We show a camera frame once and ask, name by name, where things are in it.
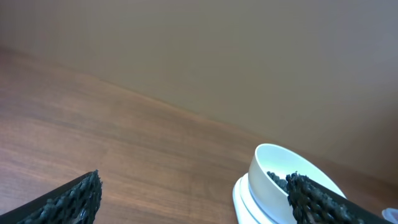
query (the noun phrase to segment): white ceramic bowl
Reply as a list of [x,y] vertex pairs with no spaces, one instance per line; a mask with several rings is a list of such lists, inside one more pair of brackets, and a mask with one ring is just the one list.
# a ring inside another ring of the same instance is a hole
[[267,175],[274,172],[281,179],[298,172],[345,198],[342,191],[320,169],[298,154],[274,144],[261,144],[256,148],[249,168],[249,188],[257,204],[277,223],[297,223],[285,193]]

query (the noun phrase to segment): bowl rim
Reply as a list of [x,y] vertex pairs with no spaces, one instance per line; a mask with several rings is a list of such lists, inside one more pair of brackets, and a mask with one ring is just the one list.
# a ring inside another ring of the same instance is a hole
[[[282,190],[282,189],[281,189],[269,176],[268,176],[267,171],[269,171],[269,170],[264,170],[263,166],[262,166],[261,163],[259,162],[259,157],[258,157],[258,155],[257,155],[257,152],[258,152],[259,148],[261,148],[261,147],[263,147],[263,146],[277,147],[277,148],[279,148],[279,149],[281,149],[281,150],[283,150],[283,151],[285,151],[285,152],[288,152],[288,153],[290,153],[290,154],[293,154],[293,155],[296,156],[298,159],[303,160],[303,161],[309,163],[311,166],[313,166],[313,167],[316,168],[318,171],[320,171],[324,176],[326,176],[329,180],[331,180],[330,177],[329,177],[328,175],[326,175],[321,169],[319,169],[316,165],[312,164],[312,162],[306,160],[306,158],[300,156],[299,154],[297,154],[297,153],[295,153],[295,152],[293,152],[293,151],[291,151],[291,150],[288,150],[288,149],[286,149],[286,148],[284,148],[284,147],[282,147],[282,146],[278,146],[278,145],[276,145],[276,144],[262,143],[262,144],[260,144],[260,145],[257,146],[257,148],[256,148],[256,150],[255,150],[255,152],[254,152],[254,157],[256,158],[256,162],[257,162],[258,166],[260,167],[262,173],[266,176],[266,178],[268,178],[268,180],[270,180],[270,181],[279,189],[279,191],[282,192],[285,196],[289,196],[289,194],[286,193],[286,192],[284,192],[284,191],[283,191],[283,190]],[[342,196],[342,197],[344,197],[344,198],[346,198],[345,194],[344,194],[344,193],[341,191],[341,189],[335,184],[335,182],[332,181],[332,180],[331,180],[331,182],[337,187],[337,189],[338,189],[338,191],[339,191],[339,192],[335,192],[335,193],[338,194],[338,195],[340,195],[340,196]]]

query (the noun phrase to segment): black spiky object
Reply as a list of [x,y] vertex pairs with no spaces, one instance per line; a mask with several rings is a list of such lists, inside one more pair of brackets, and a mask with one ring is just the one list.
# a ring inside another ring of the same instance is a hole
[[288,175],[286,180],[287,190],[289,191],[287,200],[293,207],[293,216],[298,224],[390,223],[316,183],[307,176],[292,174]]
[[92,224],[101,195],[102,182],[96,170],[1,215],[0,223]]

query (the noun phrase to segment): white object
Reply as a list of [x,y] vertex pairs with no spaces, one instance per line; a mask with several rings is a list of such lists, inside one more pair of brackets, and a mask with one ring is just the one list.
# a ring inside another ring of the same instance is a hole
[[256,148],[249,168],[249,189],[257,205],[277,223],[296,223],[287,193],[267,175],[274,172],[280,178],[298,172],[345,198],[337,185],[320,169],[298,154],[274,144],[261,144]]
[[248,223],[248,224],[258,224],[258,222],[252,217],[249,210],[244,205],[241,198],[241,180],[242,177],[236,182],[234,190],[232,193],[232,198],[234,200],[236,217],[238,218],[238,223]]
[[276,224],[254,202],[249,191],[248,174],[236,182],[233,200],[239,224]]
[[381,214],[383,215],[385,220],[390,221],[394,224],[398,224],[398,209],[386,208],[381,212]]

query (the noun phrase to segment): white saucer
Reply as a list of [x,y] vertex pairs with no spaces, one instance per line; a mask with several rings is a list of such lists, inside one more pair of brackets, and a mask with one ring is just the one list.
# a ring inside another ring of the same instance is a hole
[[249,190],[248,174],[241,177],[233,190],[233,201],[239,224],[276,224],[255,203]]

